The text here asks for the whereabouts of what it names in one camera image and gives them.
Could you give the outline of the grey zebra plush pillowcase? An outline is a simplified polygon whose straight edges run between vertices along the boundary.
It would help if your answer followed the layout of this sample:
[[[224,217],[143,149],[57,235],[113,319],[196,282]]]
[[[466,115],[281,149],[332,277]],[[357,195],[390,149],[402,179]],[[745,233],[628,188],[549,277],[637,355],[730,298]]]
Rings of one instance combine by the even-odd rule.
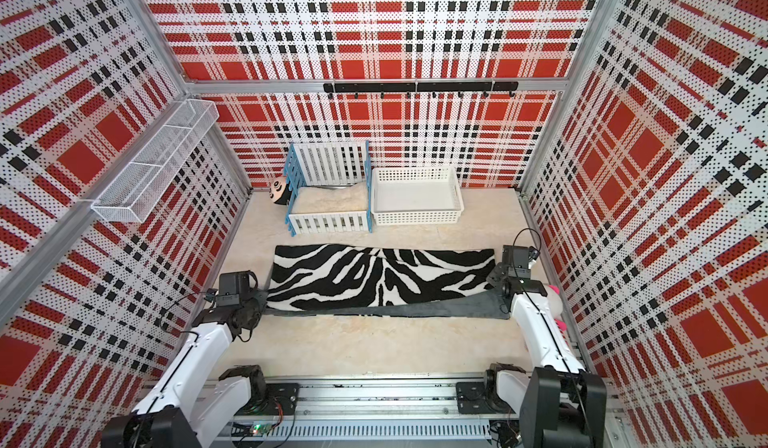
[[[280,245],[266,307],[284,315],[502,319],[510,300],[487,278],[493,249]]]

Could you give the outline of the white plastic basket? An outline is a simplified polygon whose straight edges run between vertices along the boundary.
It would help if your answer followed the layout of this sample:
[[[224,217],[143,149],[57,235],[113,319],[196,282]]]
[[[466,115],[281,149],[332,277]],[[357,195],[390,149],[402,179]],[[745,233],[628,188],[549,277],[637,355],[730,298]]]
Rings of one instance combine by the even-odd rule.
[[[371,213],[378,226],[454,224],[464,212],[450,165],[374,168]]]

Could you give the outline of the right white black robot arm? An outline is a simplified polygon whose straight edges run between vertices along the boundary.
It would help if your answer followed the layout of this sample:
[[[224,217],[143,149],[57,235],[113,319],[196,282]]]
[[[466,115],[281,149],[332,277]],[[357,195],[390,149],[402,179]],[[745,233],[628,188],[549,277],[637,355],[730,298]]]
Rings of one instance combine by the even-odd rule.
[[[488,275],[501,290],[502,306],[522,330],[532,370],[495,363],[486,371],[485,397],[493,408],[517,417],[499,438],[508,447],[601,447],[607,388],[575,357],[550,308],[543,283],[524,279],[510,263]]]

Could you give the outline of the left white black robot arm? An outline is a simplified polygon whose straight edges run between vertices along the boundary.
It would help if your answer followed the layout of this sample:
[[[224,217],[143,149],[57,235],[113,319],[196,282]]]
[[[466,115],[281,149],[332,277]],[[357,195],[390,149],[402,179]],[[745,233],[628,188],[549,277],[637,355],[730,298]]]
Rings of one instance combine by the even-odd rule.
[[[187,331],[181,350],[150,392],[131,412],[111,419],[102,447],[209,447],[242,408],[267,398],[258,365],[230,368],[211,395],[202,392],[219,358],[241,333],[255,329],[266,306],[264,294],[218,296]]]

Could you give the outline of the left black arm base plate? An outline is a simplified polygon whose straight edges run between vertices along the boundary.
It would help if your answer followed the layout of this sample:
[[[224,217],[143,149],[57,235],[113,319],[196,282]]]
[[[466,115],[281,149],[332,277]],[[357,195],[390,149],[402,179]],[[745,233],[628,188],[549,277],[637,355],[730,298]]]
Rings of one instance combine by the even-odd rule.
[[[263,389],[257,389],[248,402],[236,412],[236,415],[293,415],[296,411],[299,390],[299,383],[267,383]]]

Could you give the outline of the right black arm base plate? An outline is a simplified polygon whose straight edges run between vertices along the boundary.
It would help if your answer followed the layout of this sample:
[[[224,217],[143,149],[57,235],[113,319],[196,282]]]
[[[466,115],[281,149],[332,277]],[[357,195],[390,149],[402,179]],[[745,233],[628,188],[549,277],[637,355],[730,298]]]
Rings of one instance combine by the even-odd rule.
[[[502,409],[492,403],[484,382],[458,382],[455,385],[455,395],[460,414],[491,415],[502,413]]]

